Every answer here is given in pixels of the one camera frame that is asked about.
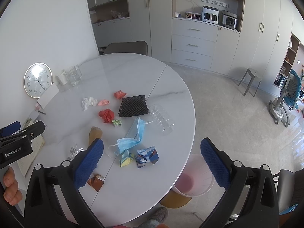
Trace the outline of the person's left hand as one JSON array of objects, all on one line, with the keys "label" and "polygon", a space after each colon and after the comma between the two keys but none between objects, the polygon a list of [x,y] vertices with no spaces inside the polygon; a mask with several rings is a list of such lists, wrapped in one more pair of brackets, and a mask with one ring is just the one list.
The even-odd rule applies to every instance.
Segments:
[{"label": "person's left hand", "polygon": [[8,170],[4,174],[3,183],[6,187],[4,192],[4,199],[11,205],[17,205],[23,198],[22,193],[19,190],[19,184],[15,179],[14,170],[8,167]]}]

